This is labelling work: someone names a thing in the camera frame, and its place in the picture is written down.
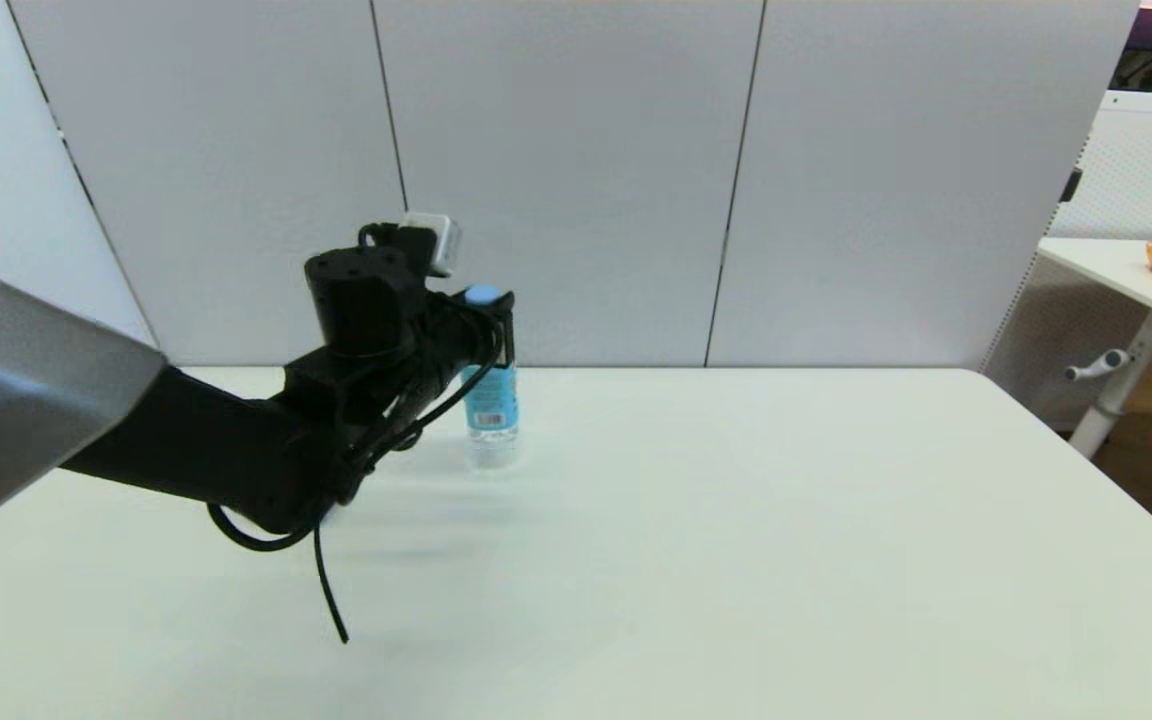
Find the table surface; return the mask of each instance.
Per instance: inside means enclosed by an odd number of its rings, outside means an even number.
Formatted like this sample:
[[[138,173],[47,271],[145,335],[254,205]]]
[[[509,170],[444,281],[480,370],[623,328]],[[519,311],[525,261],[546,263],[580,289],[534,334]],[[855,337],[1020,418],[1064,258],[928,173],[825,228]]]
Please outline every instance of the table surface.
[[[197,372],[266,396],[270,369]],[[0,510],[0,717],[1152,717],[1152,518],[963,370],[535,370],[310,543],[56,471]]]
[[[1152,309],[1152,270],[1139,240],[1044,237],[1038,255]]]

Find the water bottle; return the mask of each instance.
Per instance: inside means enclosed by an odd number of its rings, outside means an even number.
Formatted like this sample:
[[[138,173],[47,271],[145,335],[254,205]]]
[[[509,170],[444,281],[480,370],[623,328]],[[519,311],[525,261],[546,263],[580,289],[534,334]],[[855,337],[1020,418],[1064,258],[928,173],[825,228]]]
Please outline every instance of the water bottle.
[[[492,305],[500,297],[495,286],[472,285],[465,290],[470,305]],[[465,395],[465,416],[470,425],[470,465],[479,469],[503,468],[517,454],[518,395],[517,376],[509,357],[508,365],[497,365]],[[477,365],[462,370],[461,381],[468,382],[479,370]]]

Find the white wall panel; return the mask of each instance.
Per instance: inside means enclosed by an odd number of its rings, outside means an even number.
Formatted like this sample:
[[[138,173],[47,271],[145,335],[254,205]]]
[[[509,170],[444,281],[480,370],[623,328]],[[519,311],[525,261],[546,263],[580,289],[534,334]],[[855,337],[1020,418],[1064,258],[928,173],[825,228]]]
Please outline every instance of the white wall panel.
[[[109,241],[179,363],[320,343],[302,263],[402,213],[364,0],[15,0]]]
[[[1135,9],[770,3],[710,363],[977,366]]]
[[[0,0],[0,279],[152,342]]]
[[[759,9],[376,3],[407,199],[517,291],[524,363],[704,362]]]

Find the pegboard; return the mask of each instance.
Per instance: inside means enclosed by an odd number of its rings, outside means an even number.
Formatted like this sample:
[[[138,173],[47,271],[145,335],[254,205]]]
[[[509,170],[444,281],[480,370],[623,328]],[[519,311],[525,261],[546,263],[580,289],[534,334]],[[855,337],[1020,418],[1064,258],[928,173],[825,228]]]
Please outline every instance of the pegboard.
[[[1048,236],[1152,240],[1152,94],[1107,92],[1078,166],[1082,184]],[[1138,302],[1038,258],[983,372],[1052,427],[1070,429],[1105,378],[1066,382],[1061,370],[1124,346],[1144,314]]]
[[[1152,94],[1107,92],[1052,237],[1152,240]]]

